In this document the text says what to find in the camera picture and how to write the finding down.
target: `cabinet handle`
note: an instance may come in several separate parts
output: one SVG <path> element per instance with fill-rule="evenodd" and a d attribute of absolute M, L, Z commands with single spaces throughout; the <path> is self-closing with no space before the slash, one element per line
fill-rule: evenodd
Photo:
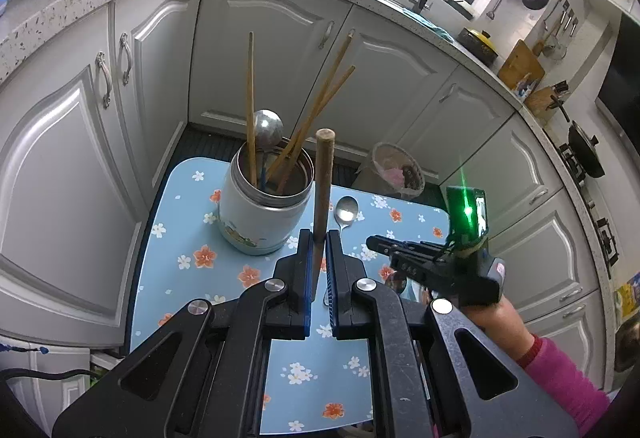
<path fill-rule="evenodd" d="M 329 40 L 329 37 L 331 37 L 331 30 L 334 29 L 334 24 L 335 21 L 329 21 L 329 26 L 326 27 L 326 32 L 324 32 L 324 35 L 320 40 L 320 44 L 318 45 L 319 49 L 324 48 L 324 43 L 326 43 Z"/>
<path fill-rule="evenodd" d="M 447 100 L 447 99 L 451 96 L 451 94 L 453 93 L 453 90 L 455 90 L 455 89 L 456 89 L 456 86 L 457 86 L 457 84 L 454 82 L 454 83 L 451 85 L 451 88 L 449 89 L 449 91 L 448 91 L 445 95 L 443 95 L 442 97 L 440 97 L 440 98 L 439 98 L 439 100 L 438 100 L 438 102 L 442 104 L 445 100 Z"/>
<path fill-rule="evenodd" d="M 95 63 L 98 65 L 98 68 L 102 70 L 104 73 L 104 80 L 107 82 L 107 92 L 102 98 L 102 104 L 104 109 L 106 110 L 111 104 L 111 90 L 113 89 L 113 81 L 111 81 L 111 72 L 109 71 L 109 67 L 107 66 L 106 57 L 104 52 L 98 52 L 98 55 L 95 56 Z"/>
<path fill-rule="evenodd" d="M 581 291 L 582 291 L 582 287 L 580 286 L 580 287 L 576 288 L 574 291 L 569 292 L 567 295 L 563 295 L 560 298 L 560 302 L 564 302 L 567 299 L 569 299 L 569 297 L 573 297 L 574 295 L 578 295 Z"/>
<path fill-rule="evenodd" d="M 129 84 L 129 76 L 131 75 L 131 67 L 133 66 L 133 57 L 131 55 L 131 48 L 129 48 L 129 43 L 127 42 L 127 33 L 123 32 L 120 36 L 120 46 L 124 48 L 124 51 L 127 53 L 127 69 L 122 74 L 122 83 L 126 86 Z"/>
<path fill-rule="evenodd" d="M 581 312 L 586 307 L 587 307 L 586 304 L 581 304 L 580 306 L 578 306 L 577 308 L 574 308 L 570 312 L 562 314 L 562 319 L 566 319 L 567 317 L 571 317 L 572 315 L 576 315 L 578 312 Z"/>
<path fill-rule="evenodd" d="M 529 205 L 533 205 L 537 200 L 542 198 L 542 196 L 544 196 L 548 192 L 549 192 L 549 189 L 542 189 L 539 193 L 537 193 L 535 196 L 533 196 L 533 198 L 529 202 Z"/>

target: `table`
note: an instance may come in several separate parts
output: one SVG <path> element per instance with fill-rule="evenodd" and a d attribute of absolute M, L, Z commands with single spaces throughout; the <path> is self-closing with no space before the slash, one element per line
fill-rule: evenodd
<path fill-rule="evenodd" d="M 188 301 L 232 300 L 270 278 L 276 261 L 295 253 L 300 228 L 312 227 L 313 192 L 283 248 L 268 256 L 247 256 L 233 248 L 216 225 L 228 166 L 193 158 L 171 172 L 142 262 L 131 349 Z M 367 249 L 365 240 L 371 234 L 433 243 L 443 243 L 447 237 L 449 217 L 440 209 L 337 186 L 331 189 L 330 208 L 345 195 L 357 199 L 360 212 L 356 222 L 342 231 L 343 251 L 360 258 L 375 280 L 383 282 L 391 269 L 388 258 Z M 332 213 L 328 228 L 338 228 Z M 367 341 L 338 342 L 332 337 L 329 309 L 322 303 L 325 291 L 326 274 L 321 273 L 312 304 L 311 335 L 305 341 L 272 342 L 262 434 L 323 430 L 372 418 Z"/>

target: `wooden cutting board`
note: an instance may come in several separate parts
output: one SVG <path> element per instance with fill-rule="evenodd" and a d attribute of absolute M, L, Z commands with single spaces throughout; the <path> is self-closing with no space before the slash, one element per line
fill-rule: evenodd
<path fill-rule="evenodd" d="M 535 81 L 545 76 L 545 70 L 538 58 L 533 55 L 529 47 L 520 39 L 513 47 L 509 57 L 500 68 L 498 78 L 510 89 L 514 90 L 522 78 L 531 74 L 529 80 Z"/>

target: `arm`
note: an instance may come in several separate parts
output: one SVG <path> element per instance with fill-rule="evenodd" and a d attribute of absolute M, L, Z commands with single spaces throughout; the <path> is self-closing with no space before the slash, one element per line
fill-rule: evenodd
<path fill-rule="evenodd" d="M 553 341 L 529 333 L 506 297 L 493 306 L 469 307 L 463 311 L 571 415 L 580 436 L 606 411 L 607 395 L 598 391 Z"/>

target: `pink sleeve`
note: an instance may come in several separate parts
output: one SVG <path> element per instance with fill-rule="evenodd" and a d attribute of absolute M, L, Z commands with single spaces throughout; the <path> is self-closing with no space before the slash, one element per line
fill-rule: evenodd
<path fill-rule="evenodd" d="M 533 347 L 539 351 L 524 370 L 567 411 L 584 436 L 607 410 L 607 395 L 598 391 L 553 341 L 536 337 Z"/>

